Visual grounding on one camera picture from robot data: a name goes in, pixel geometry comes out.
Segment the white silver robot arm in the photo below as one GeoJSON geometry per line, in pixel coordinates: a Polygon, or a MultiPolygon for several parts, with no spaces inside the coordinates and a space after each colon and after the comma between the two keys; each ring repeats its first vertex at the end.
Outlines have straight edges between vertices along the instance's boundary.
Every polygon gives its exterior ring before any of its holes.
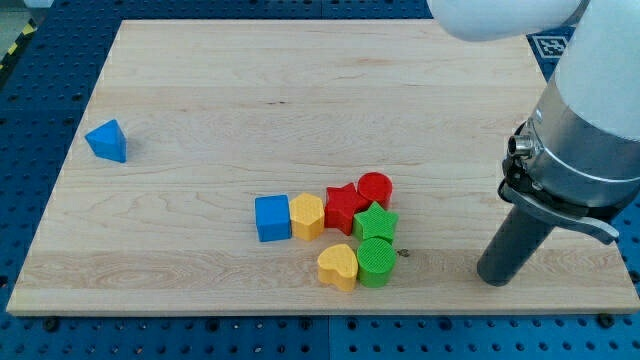
{"type": "Polygon", "coordinates": [[[636,1],[428,0],[450,35],[492,41],[575,28],[528,119],[509,138],[494,245],[537,247],[556,227],[615,241],[611,219],[639,192],[636,1]]]}

